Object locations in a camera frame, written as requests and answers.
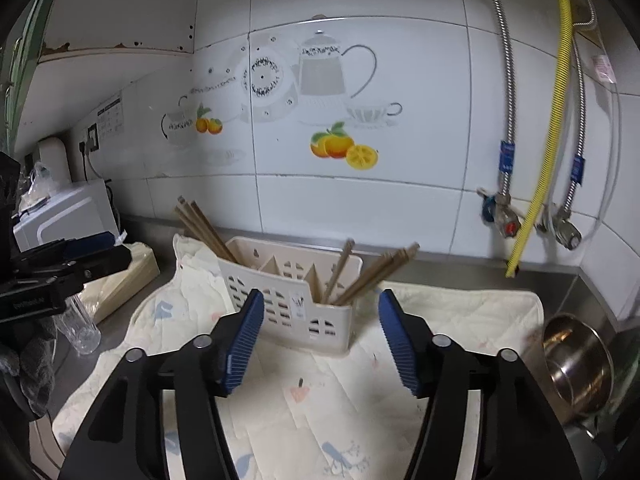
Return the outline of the red handled water valve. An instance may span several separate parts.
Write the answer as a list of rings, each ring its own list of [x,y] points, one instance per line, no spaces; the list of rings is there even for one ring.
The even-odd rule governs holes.
[[[478,188],[476,192],[483,200],[480,211],[483,221],[491,224],[502,238],[516,237],[521,229],[521,221],[518,213],[511,207],[510,196],[489,194],[484,188]]]

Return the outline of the beige plastic utensil holder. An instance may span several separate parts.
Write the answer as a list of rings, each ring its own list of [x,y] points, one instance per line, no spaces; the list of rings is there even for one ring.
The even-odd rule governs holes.
[[[278,344],[340,356],[352,336],[351,306],[335,301],[359,278],[362,260],[354,255],[345,266],[325,304],[320,301],[340,260],[337,252],[236,236],[227,247],[235,260],[219,261],[228,294],[241,309],[251,290],[264,296],[260,333]]]

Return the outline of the wall instruction label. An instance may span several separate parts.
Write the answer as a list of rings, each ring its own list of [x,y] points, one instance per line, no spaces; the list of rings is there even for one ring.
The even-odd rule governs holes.
[[[119,94],[107,102],[96,113],[96,125],[101,139],[119,136],[124,132],[124,111],[122,96]]]

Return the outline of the steel angle valve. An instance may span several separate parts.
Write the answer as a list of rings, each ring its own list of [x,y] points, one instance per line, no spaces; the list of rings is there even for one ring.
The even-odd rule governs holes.
[[[564,207],[544,206],[537,231],[552,236],[567,250],[577,249],[582,242],[582,233],[570,222],[570,211]]]

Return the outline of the stainless steel pot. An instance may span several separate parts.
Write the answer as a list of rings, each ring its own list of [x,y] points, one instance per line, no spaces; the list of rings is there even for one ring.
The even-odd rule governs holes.
[[[598,332],[560,313],[533,336],[524,361],[560,423],[587,419],[608,405],[614,365]]]

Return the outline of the grey gloved hand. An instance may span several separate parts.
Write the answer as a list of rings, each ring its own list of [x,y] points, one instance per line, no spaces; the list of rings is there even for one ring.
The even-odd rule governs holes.
[[[50,316],[1,324],[1,373],[15,379],[35,419],[46,414],[54,389],[55,343]]]

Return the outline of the white countertop appliance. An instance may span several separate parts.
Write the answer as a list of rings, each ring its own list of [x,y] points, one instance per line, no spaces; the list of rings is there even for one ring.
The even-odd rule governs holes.
[[[60,139],[40,141],[32,157],[28,189],[18,203],[13,228],[18,248],[26,252],[55,240],[102,232],[119,236],[106,184],[101,179],[74,182]]]

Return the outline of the clear glass mug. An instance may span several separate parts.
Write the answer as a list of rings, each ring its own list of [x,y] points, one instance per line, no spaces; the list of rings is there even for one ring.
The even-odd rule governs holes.
[[[99,347],[101,332],[78,295],[68,297],[65,310],[53,319],[58,331],[81,356],[88,356]]]

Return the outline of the bagged beige napkin stack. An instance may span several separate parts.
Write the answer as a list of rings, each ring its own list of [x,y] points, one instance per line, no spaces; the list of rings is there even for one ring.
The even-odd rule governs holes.
[[[128,268],[85,284],[79,295],[88,315],[96,324],[108,318],[160,275],[151,247],[140,242],[126,244],[126,247],[131,252]]]

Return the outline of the wall power socket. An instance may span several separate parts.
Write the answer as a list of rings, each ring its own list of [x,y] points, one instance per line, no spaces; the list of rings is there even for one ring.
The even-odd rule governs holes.
[[[97,151],[99,147],[99,129],[98,124],[95,122],[87,129],[86,149],[88,153],[92,153]]]

